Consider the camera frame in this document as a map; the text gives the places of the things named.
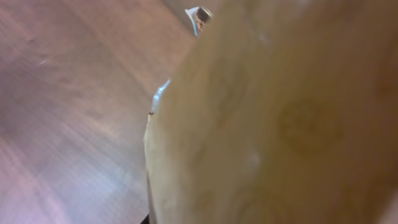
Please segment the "brown labelled food package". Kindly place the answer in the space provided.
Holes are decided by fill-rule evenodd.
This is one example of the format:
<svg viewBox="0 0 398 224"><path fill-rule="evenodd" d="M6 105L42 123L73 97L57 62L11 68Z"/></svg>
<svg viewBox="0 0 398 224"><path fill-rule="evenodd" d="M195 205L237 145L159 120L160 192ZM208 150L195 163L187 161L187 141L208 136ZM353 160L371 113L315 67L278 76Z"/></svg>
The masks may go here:
<svg viewBox="0 0 398 224"><path fill-rule="evenodd" d="M226 1L145 150L153 223L396 223L397 1Z"/></svg>

